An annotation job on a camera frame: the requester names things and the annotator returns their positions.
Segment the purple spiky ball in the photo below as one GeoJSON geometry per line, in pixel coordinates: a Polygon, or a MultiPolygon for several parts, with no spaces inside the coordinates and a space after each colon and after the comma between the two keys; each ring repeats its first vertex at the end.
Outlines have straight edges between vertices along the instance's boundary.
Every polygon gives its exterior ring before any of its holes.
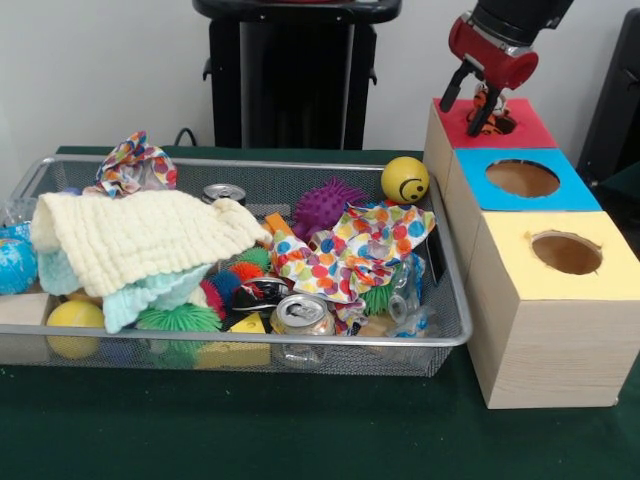
{"type": "Polygon", "coordinates": [[[350,187],[339,178],[331,178],[323,187],[305,193],[298,201],[293,216],[296,224],[293,233],[309,242],[320,230],[329,230],[338,223],[345,204],[357,204],[366,200],[367,194],[359,188],[350,187]]]}

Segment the wooden box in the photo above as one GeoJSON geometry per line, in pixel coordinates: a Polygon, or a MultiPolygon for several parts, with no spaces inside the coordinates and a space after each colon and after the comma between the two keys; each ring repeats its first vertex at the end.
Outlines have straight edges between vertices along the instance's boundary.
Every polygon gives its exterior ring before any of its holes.
{"type": "MultiPolygon", "coordinates": [[[[44,325],[58,305],[48,293],[0,295],[0,324],[44,325]]],[[[0,364],[30,364],[49,360],[49,347],[43,335],[0,335],[0,364]]]]}
{"type": "Polygon", "coordinates": [[[601,210],[569,160],[555,148],[457,149],[444,202],[463,280],[482,210],[601,210]]]}
{"type": "Polygon", "coordinates": [[[640,263],[604,212],[484,212],[467,293],[489,408],[611,406],[640,346],[640,263]]]}
{"type": "Polygon", "coordinates": [[[473,110],[472,100],[457,100],[448,113],[431,103],[429,127],[424,151],[427,168],[438,181],[442,195],[446,195],[449,168],[457,148],[557,148],[557,144],[528,100],[509,100],[510,116],[518,125],[508,135],[467,135],[467,115],[473,110]]]}

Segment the toy pile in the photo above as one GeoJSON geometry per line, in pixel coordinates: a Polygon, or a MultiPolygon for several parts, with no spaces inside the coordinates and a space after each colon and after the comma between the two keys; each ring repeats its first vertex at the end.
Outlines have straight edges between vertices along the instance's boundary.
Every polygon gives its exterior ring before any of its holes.
{"type": "MultiPolygon", "coordinates": [[[[421,162],[388,165],[383,202],[331,178],[300,198],[291,227],[278,212],[260,224],[231,198],[205,203],[177,190],[177,181],[171,159],[138,132],[105,159],[94,185],[8,205],[0,294],[41,288],[50,327],[192,334],[146,342],[144,360],[164,368],[271,361],[268,343],[211,342],[198,333],[428,334],[425,262],[413,250],[435,219],[412,205],[429,185],[421,162]]],[[[99,354],[125,365],[140,350],[120,337],[47,342],[74,361],[99,354]]],[[[318,352],[285,356],[317,360],[318,352]]]]}

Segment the cream knit blanket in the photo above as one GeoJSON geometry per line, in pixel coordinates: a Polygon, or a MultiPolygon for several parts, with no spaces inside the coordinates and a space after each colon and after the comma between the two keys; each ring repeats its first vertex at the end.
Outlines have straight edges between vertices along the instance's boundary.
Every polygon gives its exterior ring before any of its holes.
{"type": "Polygon", "coordinates": [[[41,195],[31,224],[38,253],[62,250],[87,294],[110,295],[150,275],[213,264],[271,236],[239,203],[179,191],[122,199],[41,195]]]}

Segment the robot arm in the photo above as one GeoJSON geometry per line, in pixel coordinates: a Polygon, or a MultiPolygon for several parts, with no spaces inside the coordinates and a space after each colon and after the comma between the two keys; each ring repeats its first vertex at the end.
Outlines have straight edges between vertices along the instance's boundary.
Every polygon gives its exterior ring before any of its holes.
{"type": "Polygon", "coordinates": [[[469,74],[487,84],[487,101],[469,124],[477,136],[503,89],[515,90],[533,74],[538,55],[532,45],[540,30],[555,29],[573,0],[478,0],[472,12],[460,16],[451,29],[449,47],[462,65],[453,74],[440,101],[448,112],[469,74]]]}

